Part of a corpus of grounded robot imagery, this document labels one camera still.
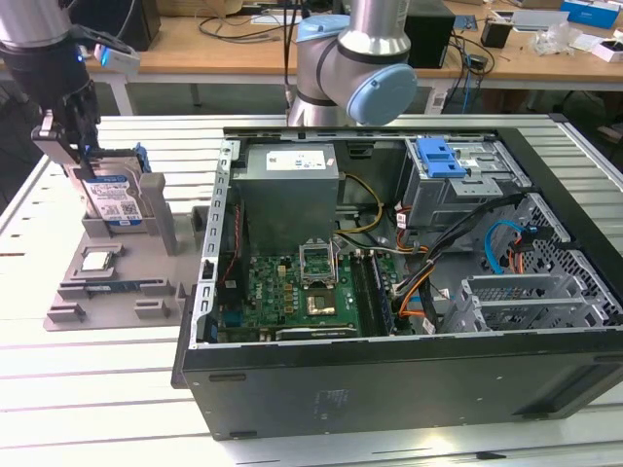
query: green circuit board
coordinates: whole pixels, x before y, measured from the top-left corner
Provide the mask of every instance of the green circuit board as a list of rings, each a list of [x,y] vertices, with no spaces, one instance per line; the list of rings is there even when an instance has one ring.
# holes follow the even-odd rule
[[[398,276],[389,255],[378,257],[386,287]],[[306,261],[305,274],[324,273],[320,256]],[[251,259],[241,328],[351,327],[359,330],[356,297],[348,255],[336,265],[337,282],[329,288],[306,288],[298,255],[259,256]]]

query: floor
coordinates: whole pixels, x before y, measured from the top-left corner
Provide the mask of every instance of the floor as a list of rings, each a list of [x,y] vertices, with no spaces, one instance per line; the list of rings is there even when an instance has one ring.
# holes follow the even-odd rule
[[[112,91],[107,85],[97,85],[102,115],[119,115]],[[203,105],[193,106],[188,85],[133,84],[129,92],[139,115],[274,115],[282,114],[284,98],[282,86],[200,85]],[[555,104],[565,97],[565,91],[547,91],[536,109],[550,113]],[[427,90],[422,90],[407,113],[422,113]],[[446,113],[460,113],[463,103],[461,90]],[[472,113],[486,113],[481,96],[473,103]],[[520,112],[529,112],[522,107]],[[613,146],[605,142],[596,128],[607,123],[600,99],[588,92],[575,92],[565,106],[565,115],[605,155],[613,156],[615,163],[623,157],[613,153]],[[0,89],[0,211],[4,209],[40,157],[30,141],[30,130],[37,124],[37,110],[24,102],[11,83]]]

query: blue cable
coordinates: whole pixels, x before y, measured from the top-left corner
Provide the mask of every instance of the blue cable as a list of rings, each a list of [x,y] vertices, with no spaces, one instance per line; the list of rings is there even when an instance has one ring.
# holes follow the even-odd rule
[[[519,233],[525,230],[522,226],[515,224],[511,221],[497,221],[495,224],[489,227],[489,230],[485,235],[485,255],[487,255],[487,261],[489,261],[491,268],[494,270],[494,274],[504,274],[504,270],[497,262],[497,259],[494,255],[494,250],[491,246],[491,237],[494,235],[495,229],[497,229],[499,226],[510,227],[511,229],[514,229]]]
[[[467,81],[465,81],[465,85],[467,86],[467,92],[465,93],[465,99],[463,100],[463,110],[460,111],[462,114],[465,113],[465,109],[467,108],[467,102],[469,102],[469,90],[471,85],[471,58],[468,54],[465,55],[465,61],[467,62]]]

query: black box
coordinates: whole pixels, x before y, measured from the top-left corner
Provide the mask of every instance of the black box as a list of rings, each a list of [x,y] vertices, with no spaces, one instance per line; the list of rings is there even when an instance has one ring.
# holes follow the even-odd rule
[[[441,0],[412,0],[405,32],[411,40],[409,64],[441,68],[450,42],[455,14]]]
[[[485,23],[483,35],[480,36],[480,42],[485,47],[493,47],[495,49],[503,49],[506,45],[508,34],[513,28],[509,22],[490,22]]]
[[[61,3],[66,7],[71,1]],[[69,16],[74,24],[116,36],[129,13],[128,27],[120,39],[136,51],[145,52],[160,29],[156,0],[137,0],[132,12],[129,11],[131,5],[132,0],[79,0]]]

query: computer tower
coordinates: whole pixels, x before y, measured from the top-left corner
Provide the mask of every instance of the computer tower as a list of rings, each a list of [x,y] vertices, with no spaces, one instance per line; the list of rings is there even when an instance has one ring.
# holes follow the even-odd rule
[[[61,3],[63,7],[72,4],[69,0]],[[69,12],[71,22],[113,36],[119,33],[129,15],[129,24],[120,39],[139,52],[149,49],[160,29],[156,0],[137,0],[133,8],[132,0],[83,0],[73,5]]]
[[[414,68],[441,68],[455,24],[455,14],[441,0],[412,0],[405,24],[411,40],[409,64]]]
[[[623,258],[519,130],[224,132],[176,363],[214,440],[560,419],[623,380]],[[314,227],[275,253],[269,221]]]

